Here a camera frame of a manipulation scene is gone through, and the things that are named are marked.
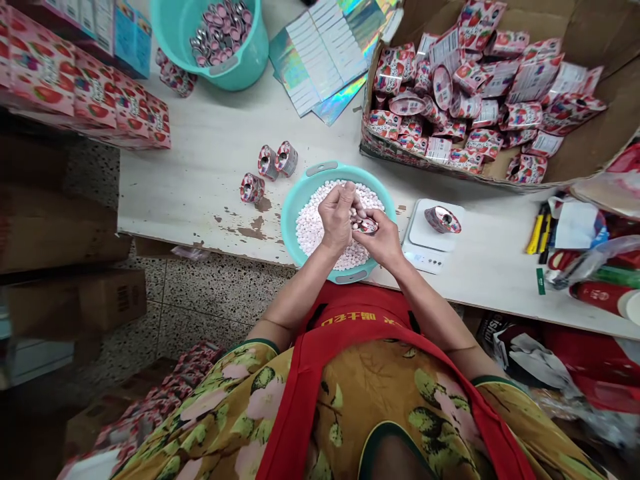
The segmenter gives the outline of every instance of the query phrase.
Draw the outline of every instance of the hand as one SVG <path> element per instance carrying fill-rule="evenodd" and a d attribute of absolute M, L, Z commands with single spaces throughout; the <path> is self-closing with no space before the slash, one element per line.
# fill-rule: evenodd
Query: hand
<path fill-rule="evenodd" d="M 390 270 L 390 266 L 397 266 L 405 259 L 398 226 L 382 210 L 367 209 L 365 212 L 378 224 L 378 230 L 373 233 L 354 231 L 353 239 L 366 248 L 376 262 Z"/>
<path fill-rule="evenodd" d="M 334 252 L 344 252 L 351 242 L 350 209 L 356 198 L 354 182 L 336 185 L 318 205 L 325 234 L 322 244 Z"/>

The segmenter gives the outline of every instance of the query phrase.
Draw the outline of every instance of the terrazzo floor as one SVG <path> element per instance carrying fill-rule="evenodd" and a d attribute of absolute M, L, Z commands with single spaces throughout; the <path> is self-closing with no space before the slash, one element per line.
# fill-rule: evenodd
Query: terrazzo floor
<path fill-rule="evenodd" d="M 119 151 L 88 140 L 69 158 L 65 191 L 117 208 Z M 242 341 L 295 270 L 212 253 L 204 261 L 144 259 L 114 265 L 142 268 L 147 314 L 106 335 L 98 360 L 64 367 L 13 389 L 28 411 L 86 405 L 158 357 L 178 358 L 209 338 L 229 348 Z"/>

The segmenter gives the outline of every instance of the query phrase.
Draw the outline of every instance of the white scale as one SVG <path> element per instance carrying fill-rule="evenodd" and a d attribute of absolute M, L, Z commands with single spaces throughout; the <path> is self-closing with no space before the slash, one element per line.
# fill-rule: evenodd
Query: white scale
<path fill-rule="evenodd" d="M 425 218 L 425 210 L 444 207 L 458 218 L 463 226 L 460 233 L 440 233 L 430 226 Z M 411 223 L 407 227 L 402 242 L 402 252 L 418 270 L 438 275 L 455 249 L 455 243 L 464 232 L 465 209 L 460 205 L 431 199 L 420 199 L 415 203 Z"/>

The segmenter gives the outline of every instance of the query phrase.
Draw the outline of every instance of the worn table surface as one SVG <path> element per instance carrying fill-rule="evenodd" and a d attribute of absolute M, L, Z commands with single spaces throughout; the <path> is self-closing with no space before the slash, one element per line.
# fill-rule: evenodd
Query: worn table surface
<path fill-rule="evenodd" d="M 266 0 L 263 11 L 270 37 L 303 8 L 299 0 Z M 306 168 L 335 159 L 362 167 L 384 183 L 396 204 L 401 237 L 416 199 L 429 197 L 466 208 L 464 232 L 449 264 L 440 275 L 423 274 L 445 298 L 640 339 L 640 327 L 574 300 L 566 291 L 538 294 L 537 256 L 522 252 L 548 192 L 517 196 L 360 155 L 362 92 L 327 127 L 312 113 L 298 118 L 273 78 L 271 64 L 258 83 L 239 93 L 220 91 L 200 80 L 188 99 L 179 99 L 157 74 L 145 85 L 169 105 L 173 149 L 122 151 L 120 231 L 293 266 L 280 234 L 282 204 Z M 260 147 L 267 143 L 277 148 L 284 140 L 300 154 L 294 176 L 267 181 L 266 200 L 259 207 L 242 203 L 240 182 L 246 172 L 257 173 Z M 368 281 L 397 288 L 381 267 Z"/>

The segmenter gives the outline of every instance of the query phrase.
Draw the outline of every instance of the white candy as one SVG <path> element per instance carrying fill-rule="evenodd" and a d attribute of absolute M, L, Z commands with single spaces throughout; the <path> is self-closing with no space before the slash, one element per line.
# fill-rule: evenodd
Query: white candy
<path fill-rule="evenodd" d="M 298 238 L 298 244 L 302 251 L 309 256 L 314 252 L 325 234 L 325 230 L 322 226 L 322 220 L 318 213 L 318 205 L 325 199 L 329 192 L 336 185 L 344 185 L 346 180 L 326 181 L 324 185 L 320 186 L 309 199 L 298 215 L 296 220 L 295 234 Z M 363 208 L 365 209 L 380 209 L 384 210 L 384 205 L 378 200 L 378 196 L 375 192 L 371 191 L 367 186 L 356 183 L 355 190 L 360 198 Z M 350 268 L 357 267 L 358 265 L 364 265 L 369 259 L 369 252 L 366 248 L 360 245 L 356 241 L 352 241 L 346 248 L 345 252 L 338 258 L 334 270 L 348 270 Z"/>

